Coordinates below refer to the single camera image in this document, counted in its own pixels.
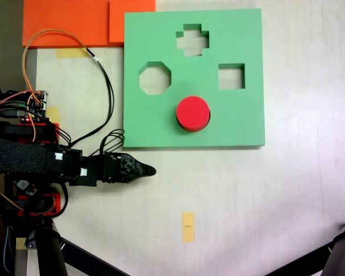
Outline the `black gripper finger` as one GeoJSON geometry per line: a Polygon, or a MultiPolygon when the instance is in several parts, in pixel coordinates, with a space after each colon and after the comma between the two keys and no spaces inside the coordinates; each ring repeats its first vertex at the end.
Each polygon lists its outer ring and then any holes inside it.
{"type": "Polygon", "coordinates": [[[122,169],[120,171],[119,182],[120,183],[130,183],[136,179],[144,178],[144,177],[151,177],[153,174],[134,174],[133,169],[122,169]]]}
{"type": "Polygon", "coordinates": [[[156,169],[150,165],[133,160],[132,169],[134,174],[156,174],[156,169]]]}

